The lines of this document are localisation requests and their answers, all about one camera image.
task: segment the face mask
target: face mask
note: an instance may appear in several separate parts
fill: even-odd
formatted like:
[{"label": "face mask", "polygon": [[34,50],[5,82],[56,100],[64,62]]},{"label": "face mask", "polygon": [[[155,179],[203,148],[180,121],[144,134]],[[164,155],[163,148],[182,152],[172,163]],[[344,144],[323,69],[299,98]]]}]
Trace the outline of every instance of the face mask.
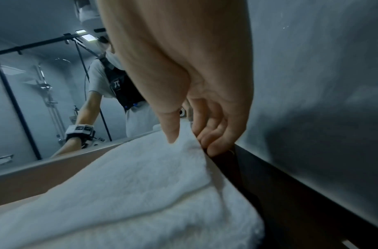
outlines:
[{"label": "face mask", "polygon": [[106,51],[105,57],[112,65],[120,70],[123,70],[122,64],[120,64],[118,57],[115,54],[111,53],[111,51]]}]

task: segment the shower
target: shower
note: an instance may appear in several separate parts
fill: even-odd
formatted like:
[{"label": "shower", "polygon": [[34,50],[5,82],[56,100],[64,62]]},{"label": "shower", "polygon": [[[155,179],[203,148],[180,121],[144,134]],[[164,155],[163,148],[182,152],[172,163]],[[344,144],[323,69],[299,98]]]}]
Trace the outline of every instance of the shower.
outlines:
[{"label": "shower", "polygon": [[39,83],[37,81],[37,85],[38,87],[44,92],[45,96],[44,96],[44,103],[45,105],[47,106],[47,109],[49,111],[49,115],[52,119],[52,122],[53,122],[53,125],[55,126],[55,129],[56,129],[56,138],[57,138],[57,141],[58,143],[62,146],[65,142],[64,140],[64,137],[65,137],[65,133],[66,133],[66,128],[64,126],[64,123],[63,123],[63,120],[62,120],[62,117],[60,116],[60,112],[59,110],[56,108],[56,105],[58,104],[58,101],[55,101],[52,97],[52,94],[51,94],[51,89],[53,88],[50,84],[48,84],[45,80],[45,74],[42,70],[42,67],[41,65],[46,62],[46,61],[64,61],[64,62],[67,62],[67,63],[70,63],[71,64],[71,61],[69,60],[66,60],[66,59],[60,59],[60,58],[56,58],[56,59],[46,59],[44,61],[41,61],[37,68],[38,68],[38,71],[40,73],[40,78],[42,79],[42,83]]}]

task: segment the folded towel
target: folded towel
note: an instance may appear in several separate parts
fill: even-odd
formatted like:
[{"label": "folded towel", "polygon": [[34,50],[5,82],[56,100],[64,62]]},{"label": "folded towel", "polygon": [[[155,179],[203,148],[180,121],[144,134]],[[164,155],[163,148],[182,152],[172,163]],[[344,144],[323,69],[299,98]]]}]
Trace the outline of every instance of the folded towel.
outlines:
[{"label": "folded towel", "polygon": [[174,144],[162,132],[125,143],[0,215],[2,249],[253,248],[262,234],[184,121]]}]

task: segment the shirt sleeve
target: shirt sleeve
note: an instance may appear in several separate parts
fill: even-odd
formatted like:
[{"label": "shirt sleeve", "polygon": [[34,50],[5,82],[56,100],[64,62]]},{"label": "shirt sleeve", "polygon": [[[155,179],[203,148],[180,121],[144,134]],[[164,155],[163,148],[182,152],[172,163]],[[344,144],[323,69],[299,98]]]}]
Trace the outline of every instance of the shirt sleeve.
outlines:
[{"label": "shirt sleeve", "polygon": [[89,91],[96,91],[106,98],[115,98],[114,93],[110,89],[107,76],[104,72],[104,66],[98,59],[90,64],[89,68]]}]

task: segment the palm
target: palm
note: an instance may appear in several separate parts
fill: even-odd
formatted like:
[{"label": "palm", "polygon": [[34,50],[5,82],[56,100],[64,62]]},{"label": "palm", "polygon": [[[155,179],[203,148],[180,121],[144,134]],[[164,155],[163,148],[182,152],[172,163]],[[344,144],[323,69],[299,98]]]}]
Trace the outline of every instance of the palm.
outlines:
[{"label": "palm", "polygon": [[[228,9],[214,14],[204,3],[123,2],[99,1],[103,21],[168,140],[178,136],[178,110],[187,98],[193,132],[208,154],[229,149],[246,128],[253,98],[245,1],[226,1]],[[212,10],[223,2],[214,0]]]}]

